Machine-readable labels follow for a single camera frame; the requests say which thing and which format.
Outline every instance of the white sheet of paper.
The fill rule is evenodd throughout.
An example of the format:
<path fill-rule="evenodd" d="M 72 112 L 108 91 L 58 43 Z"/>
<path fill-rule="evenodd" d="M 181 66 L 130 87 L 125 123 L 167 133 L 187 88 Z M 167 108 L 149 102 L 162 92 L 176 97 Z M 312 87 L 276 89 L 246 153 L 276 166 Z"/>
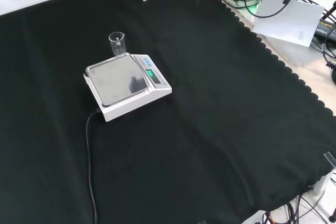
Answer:
<path fill-rule="evenodd" d="M 276 13 L 284 0 L 262 0 L 257 15 Z M 323 7 L 292 0 L 279 14 L 271 18 L 257 18 L 253 32 L 309 47 Z"/>

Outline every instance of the black fabric tablecloth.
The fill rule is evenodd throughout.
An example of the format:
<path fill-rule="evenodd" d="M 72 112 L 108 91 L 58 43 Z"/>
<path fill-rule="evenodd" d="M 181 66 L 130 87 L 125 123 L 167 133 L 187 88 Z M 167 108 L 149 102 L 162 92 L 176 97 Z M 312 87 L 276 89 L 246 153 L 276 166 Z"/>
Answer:
<path fill-rule="evenodd" d="M 108 35 L 170 96 L 92 120 L 101 223 L 241 223 L 330 171 L 335 119 L 219 0 L 52 0 L 0 17 L 0 223 L 92 223 L 85 68 Z"/>

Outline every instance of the green digital display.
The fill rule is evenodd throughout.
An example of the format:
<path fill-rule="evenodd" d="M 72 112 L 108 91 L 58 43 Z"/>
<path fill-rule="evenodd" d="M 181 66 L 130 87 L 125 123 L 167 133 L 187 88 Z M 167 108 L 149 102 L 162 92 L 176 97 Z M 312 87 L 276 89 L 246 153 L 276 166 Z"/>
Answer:
<path fill-rule="evenodd" d="M 158 78 L 156 77 L 156 75 L 154 74 L 153 70 L 151 69 L 146 69 L 147 74 L 149 75 L 149 77 L 153 80 L 153 82 L 155 84 L 161 84 L 161 82 L 158 80 Z"/>

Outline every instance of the small glass beaker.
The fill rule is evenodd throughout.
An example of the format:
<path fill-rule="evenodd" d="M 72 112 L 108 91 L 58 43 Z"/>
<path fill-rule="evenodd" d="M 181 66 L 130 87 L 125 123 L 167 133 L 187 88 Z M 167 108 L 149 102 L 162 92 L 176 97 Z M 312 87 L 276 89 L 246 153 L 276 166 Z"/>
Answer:
<path fill-rule="evenodd" d="M 126 52 L 124 33 L 115 31 L 110 34 L 109 40 L 111 42 L 112 51 L 115 56 L 121 55 Z"/>

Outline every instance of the digital scale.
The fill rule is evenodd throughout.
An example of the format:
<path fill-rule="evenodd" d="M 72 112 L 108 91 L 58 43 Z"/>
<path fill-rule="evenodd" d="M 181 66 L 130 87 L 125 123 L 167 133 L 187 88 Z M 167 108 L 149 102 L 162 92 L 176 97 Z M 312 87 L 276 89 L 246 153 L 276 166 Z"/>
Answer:
<path fill-rule="evenodd" d="M 148 55 L 121 54 L 86 68 L 84 78 L 107 122 L 172 92 Z"/>

